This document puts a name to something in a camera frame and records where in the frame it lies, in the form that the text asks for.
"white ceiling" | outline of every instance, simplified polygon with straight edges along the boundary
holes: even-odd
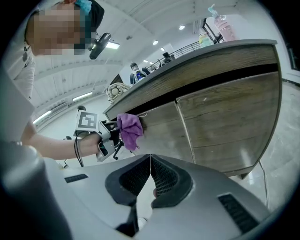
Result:
[[[40,8],[58,0],[48,0]],[[192,23],[210,13],[213,3],[221,14],[234,11],[237,0],[97,0],[105,9],[97,32],[109,32],[120,44],[118,50],[105,49],[96,60],[86,55],[36,57],[36,73],[32,102],[36,117],[72,98],[93,91],[101,94],[120,72],[124,64],[143,57],[143,49],[160,41],[169,29]]]

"gray countertop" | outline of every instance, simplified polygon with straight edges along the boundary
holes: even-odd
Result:
[[[118,97],[118,99],[109,106],[103,114],[108,112],[110,109],[112,109],[118,102],[125,99],[127,96],[129,96],[131,93],[137,91],[140,87],[142,87],[144,84],[147,84],[151,81],[154,81],[157,79],[158,76],[161,76],[164,73],[169,72],[172,70],[172,68],[176,68],[180,64],[184,63],[185,61],[188,61],[192,58],[195,58],[199,55],[203,55],[206,53],[218,51],[220,49],[228,48],[228,47],[235,47],[235,46],[243,46],[243,45],[276,45],[277,41],[270,40],[270,39],[244,39],[244,40],[237,40],[237,41],[230,41],[230,42],[224,42],[219,44],[214,44],[211,46],[207,46],[205,48],[201,48],[198,50],[195,50],[193,52],[190,52],[186,55],[183,55],[182,57],[179,57],[175,60],[173,60],[170,63],[167,63],[166,65],[160,67],[158,70],[152,72],[147,77],[143,78],[141,81],[139,81],[137,84],[135,84],[133,87],[131,87],[127,92],[125,92],[122,96]]]

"ceiling light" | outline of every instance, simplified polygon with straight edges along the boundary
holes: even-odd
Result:
[[[120,47],[120,44],[108,42],[108,44],[106,45],[106,47],[107,48],[112,48],[112,49],[118,49]]]
[[[81,98],[85,98],[85,97],[87,97],[87,96],[89,96],[89,95],[92,95],[92,94],[93,94],[93,92],[89,92],[89,93],[83,94],[83,95],[81,95],[81,96],[78,96],[78,97],[73,98],[73,101],[79,100],[79,99],[81,99]]]
[[[40,121],[42,118],[44,118],[45,116],[49,115],[51,113],[51,111],[49,110],[48,112],[45,112],[42,116],[40,116],[39,118],[35,119],[33,121],[33,124],[37,123],[38,121]]]

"metal railing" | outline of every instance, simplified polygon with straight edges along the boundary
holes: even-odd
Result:
[[[193,52],[197,49],[200,49],[200,44],[199,42],[195,42],[195,43],[192,43],[190,45],[187,45],[181,49],[178,49],[172,53],[169,53],[170,56],[174,56],[175,59],[177,58],[180,58],[181,56],[185,55],[185,54],[188,54],[190,52]],[[155,71],[156,69],[158,69],[160,67],[160,64],[163,64],[164,63],[164,59],[165,58],[162,58],[162,59],[159,59],[157,62],[155,62],[154,64],[152,64],[150,67],[148,67],[147,69],[150,71],[150,72],[153,72]]]

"purple cloth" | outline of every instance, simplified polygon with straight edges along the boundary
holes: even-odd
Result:
[[[136,139],[143,135],[143,128],[138,116],[127,113],[118,114],[117,125],[120,128],[125,148],[134,151]]]

